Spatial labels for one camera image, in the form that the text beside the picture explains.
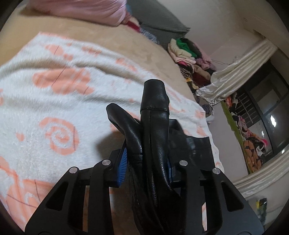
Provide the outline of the black leather jacket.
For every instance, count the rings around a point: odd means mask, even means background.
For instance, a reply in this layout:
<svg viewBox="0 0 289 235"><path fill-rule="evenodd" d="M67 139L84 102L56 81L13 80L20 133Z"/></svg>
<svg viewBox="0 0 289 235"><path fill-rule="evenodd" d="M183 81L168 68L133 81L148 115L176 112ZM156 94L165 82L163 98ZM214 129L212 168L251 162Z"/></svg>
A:
<svg viewBox="0 0 289 235"><path fill-rule="evenodd" d="M184 133L169 118L169 98L162 81L144 84L140 119L119 105L106 108L110 122L125 136L134 221L141 234L181 234L180 195L171 169L180 160L213 164L209 138Z"/></svg>

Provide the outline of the beige bed sheet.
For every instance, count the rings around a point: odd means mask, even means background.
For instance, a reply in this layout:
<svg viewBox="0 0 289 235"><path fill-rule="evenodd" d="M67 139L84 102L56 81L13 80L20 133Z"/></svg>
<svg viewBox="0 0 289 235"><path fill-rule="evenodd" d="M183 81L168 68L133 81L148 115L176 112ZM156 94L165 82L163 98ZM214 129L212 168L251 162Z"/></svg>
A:
<svg viewBox="0 0 289 235"><path fill-rule="evenodd" d="M26 8L26 1L12 12L1 30L1 64L10 60L39 32L99 44L136 62L186 98L194 96L179 68L160 46L126 25L109 27L40 14Z"/></svg>

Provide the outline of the basket of clothes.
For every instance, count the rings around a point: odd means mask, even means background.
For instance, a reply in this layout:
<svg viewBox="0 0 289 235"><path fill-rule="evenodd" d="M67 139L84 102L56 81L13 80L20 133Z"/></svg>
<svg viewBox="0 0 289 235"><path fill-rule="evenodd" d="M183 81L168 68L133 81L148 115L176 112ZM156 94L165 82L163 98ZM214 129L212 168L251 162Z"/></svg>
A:
<svg viewBox="0 0 289 235"><path fill-rule="evenodd" d="M212 123L215 119L214 109L213 107L203 98L199 98L198 104L202 107L205 111L206 122L208 124Z"/></svg>

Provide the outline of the pink quilted duvet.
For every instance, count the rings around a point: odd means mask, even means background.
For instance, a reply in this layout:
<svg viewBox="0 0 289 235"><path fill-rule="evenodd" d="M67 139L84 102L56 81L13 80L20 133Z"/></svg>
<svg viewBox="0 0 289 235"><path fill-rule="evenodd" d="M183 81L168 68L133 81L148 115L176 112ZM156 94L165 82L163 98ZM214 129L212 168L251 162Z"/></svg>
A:
<svg viewBox="0 0 289 235"><path fill-rule="evenodd" d="M78 19L108 26L126 24L131 14L127 1L29 1L27 6L33 10L65 18Z"/></svg>

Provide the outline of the white peach patterned blanket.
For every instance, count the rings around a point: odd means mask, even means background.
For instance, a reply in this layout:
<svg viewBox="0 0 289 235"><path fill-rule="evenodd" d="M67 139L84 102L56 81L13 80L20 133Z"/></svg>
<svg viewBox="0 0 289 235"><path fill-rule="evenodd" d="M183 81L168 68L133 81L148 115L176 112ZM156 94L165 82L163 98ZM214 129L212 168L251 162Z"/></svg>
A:
<svg viewBox="0 0 289 235"><path fill-rule="evenodd" d="M21 230L70 167L120 146L106 106L139 118L153 78L114 51L45 32L1 66L1 202Z"/></svg>

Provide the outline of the pile of folded clothes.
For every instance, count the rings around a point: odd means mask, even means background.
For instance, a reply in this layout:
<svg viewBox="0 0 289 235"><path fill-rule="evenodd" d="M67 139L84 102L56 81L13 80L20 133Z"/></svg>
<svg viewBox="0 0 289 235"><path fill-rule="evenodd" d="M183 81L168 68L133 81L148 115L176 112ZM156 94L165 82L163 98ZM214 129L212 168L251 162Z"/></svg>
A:
<svg viewBox="0 0 289 235"><path fill-rule="evenodd" d="M184 37L171 39L167 51L193 93L211 83L211 76L216 68L196 43Z"/></svg>

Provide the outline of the grey headboard cushion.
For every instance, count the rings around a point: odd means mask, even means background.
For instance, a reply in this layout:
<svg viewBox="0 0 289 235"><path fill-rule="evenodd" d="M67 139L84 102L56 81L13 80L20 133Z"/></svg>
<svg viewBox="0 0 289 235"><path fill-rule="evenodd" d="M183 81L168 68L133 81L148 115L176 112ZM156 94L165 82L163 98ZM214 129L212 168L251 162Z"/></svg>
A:
<svg viewBox="0 0 289 235"><path fill-rule="evenodd" d="M159 1L130 0L127 4L132 15L141 23L141 28L155 35L163 48L167 48L171 39L184 37L190 31Z"/></svg>

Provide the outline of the cream satin curtain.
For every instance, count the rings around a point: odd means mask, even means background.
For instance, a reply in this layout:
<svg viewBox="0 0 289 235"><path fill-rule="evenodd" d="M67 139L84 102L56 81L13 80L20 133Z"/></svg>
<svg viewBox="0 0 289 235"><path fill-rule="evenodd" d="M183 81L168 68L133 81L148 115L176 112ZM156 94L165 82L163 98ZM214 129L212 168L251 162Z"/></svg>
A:
<svg viewBox="0 0 289 235"><path fill-rule="evenodd" d="M211 76L211 83L196 90L196 95L210 105L225 100L244 85L278 50L269 39L262 39L239 59Z"/></svg>

